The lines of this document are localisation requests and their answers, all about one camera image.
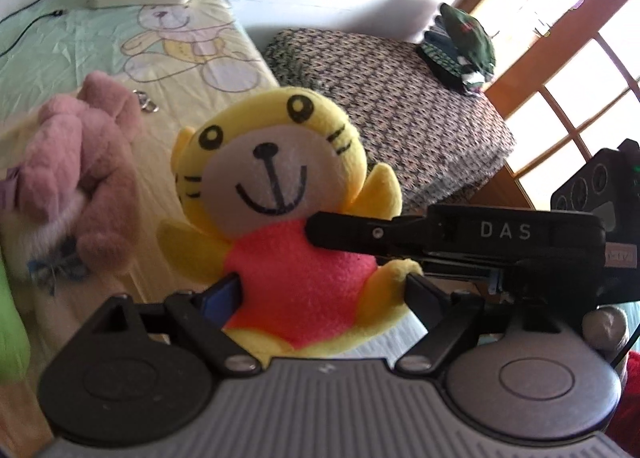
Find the yellow tiger plush toy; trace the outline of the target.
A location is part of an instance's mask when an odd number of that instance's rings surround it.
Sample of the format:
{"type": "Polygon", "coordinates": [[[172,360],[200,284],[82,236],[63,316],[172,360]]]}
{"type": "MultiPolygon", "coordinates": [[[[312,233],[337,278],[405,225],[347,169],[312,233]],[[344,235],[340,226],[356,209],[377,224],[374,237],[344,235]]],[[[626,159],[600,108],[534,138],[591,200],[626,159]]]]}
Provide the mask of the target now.
{"type": "Polygon", "coordinates": [[[268,362],[341,354],[407,315],[405,281],[418,263],[312,245],[319,212],[391,219],[402,193],[387,164],[369,166],[358,131],[336,103],[278,87],[239,101],[171,152],[183,219],[156,236],[165,261],[201,285],[237,274],[242,301],[224,333],[268,362]]]}

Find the green plush toy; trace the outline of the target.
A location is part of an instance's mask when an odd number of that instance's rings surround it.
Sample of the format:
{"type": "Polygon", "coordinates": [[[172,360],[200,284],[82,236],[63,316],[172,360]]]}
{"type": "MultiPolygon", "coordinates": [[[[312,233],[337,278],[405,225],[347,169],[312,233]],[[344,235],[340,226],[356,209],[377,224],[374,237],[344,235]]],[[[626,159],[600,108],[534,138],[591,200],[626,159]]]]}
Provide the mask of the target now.
{"type": "Polygon", "coordinates": [[[21,381],[29,366],[30,343],[14,304],[4,264],[0,267],[0,378],[1,382],[21,381]]]}

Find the dusty pink plush toy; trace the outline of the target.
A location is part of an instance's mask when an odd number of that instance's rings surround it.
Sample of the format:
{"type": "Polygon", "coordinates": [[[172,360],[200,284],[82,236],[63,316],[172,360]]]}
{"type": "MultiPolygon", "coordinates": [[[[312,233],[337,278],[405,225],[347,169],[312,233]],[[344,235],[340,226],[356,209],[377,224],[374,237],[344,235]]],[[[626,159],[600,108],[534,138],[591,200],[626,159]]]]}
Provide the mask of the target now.
{"type": "Polygon", "coordinates": [[[93,273],[120,273],[139,239],[140,207],[132,143],[141,133],[137,95],[104,72],[86,76],[75,96],[60,94],[40,106],[38,127],[54,117],[82,126],[78,187],[89,196],[76,229],[76,250],[93,273]]]}

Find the white fluffy plush toy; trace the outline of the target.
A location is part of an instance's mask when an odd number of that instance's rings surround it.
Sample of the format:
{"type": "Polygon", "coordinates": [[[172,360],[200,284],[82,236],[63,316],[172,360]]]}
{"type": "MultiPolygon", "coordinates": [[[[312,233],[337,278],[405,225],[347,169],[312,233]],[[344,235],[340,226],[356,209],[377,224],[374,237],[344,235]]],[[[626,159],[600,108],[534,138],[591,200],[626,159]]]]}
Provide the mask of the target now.
{"type": "Polygon", "coordinates": [[[48,343],[77,330],[73,309],[89,270],[76,250],[76,229],[89,196],[78,187],[82,126],[63,115],[43,121],[26,149],[1,162],[1,248],[13,302],[35,317],[48,343]]]}

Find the patterned knit blanket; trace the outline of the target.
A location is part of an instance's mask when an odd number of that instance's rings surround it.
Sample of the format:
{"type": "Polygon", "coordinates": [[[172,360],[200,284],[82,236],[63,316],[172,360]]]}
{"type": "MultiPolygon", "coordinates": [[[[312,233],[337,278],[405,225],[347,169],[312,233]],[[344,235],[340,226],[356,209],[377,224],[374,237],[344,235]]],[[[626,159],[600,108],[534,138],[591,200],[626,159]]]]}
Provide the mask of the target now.
{"type": "Polygon", "coordinates": [[[468,201],[513,151],[514,137],[490,101],[442,85],[413,43],[286,28],[262,57],[281,85],[312,89],[349,115],[369,164],[393,167],[407,214],[468,201]]]}

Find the folded green clothes pile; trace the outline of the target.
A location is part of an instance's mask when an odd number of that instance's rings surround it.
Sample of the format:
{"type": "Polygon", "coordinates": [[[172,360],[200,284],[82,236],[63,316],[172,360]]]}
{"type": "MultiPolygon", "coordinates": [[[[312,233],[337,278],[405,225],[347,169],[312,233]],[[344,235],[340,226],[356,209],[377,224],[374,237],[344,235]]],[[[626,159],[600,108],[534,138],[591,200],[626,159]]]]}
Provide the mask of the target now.
{"type": "Polygon", "coordinates": [[[495,76],[495,49],[489,35],[477,19],[444,2],[416,53],[442,85],[461,95],[480,95],[495,76]]]}

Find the cartoon bear bed sheet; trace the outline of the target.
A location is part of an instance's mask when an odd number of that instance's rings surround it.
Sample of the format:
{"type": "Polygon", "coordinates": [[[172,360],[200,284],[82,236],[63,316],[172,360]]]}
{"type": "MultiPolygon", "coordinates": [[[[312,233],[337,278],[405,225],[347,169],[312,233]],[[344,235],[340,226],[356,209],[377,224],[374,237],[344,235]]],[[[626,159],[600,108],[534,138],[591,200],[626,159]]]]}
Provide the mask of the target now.
{"type": "Polygon", "coordinates": [[[1,65],[1,448],[51,432],[44,367],[111,295],[155,302],[186,279],[158,223],[181,216],[171,149],[276,86],[224,0],[89,10],[43,25],[1,65]]]}

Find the wooden window frame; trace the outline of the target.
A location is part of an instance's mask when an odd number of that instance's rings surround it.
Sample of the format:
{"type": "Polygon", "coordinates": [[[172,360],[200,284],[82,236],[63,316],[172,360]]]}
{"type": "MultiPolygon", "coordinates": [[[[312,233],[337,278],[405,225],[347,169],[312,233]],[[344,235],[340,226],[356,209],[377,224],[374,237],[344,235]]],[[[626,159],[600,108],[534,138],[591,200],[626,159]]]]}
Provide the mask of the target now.
{"type": "Polygon", "coordinates": [[[477,204],[548,207],[551,193],[639,123],[639,0],[456,0],[494,42],[486,95],[515,139],[477,204]]]}

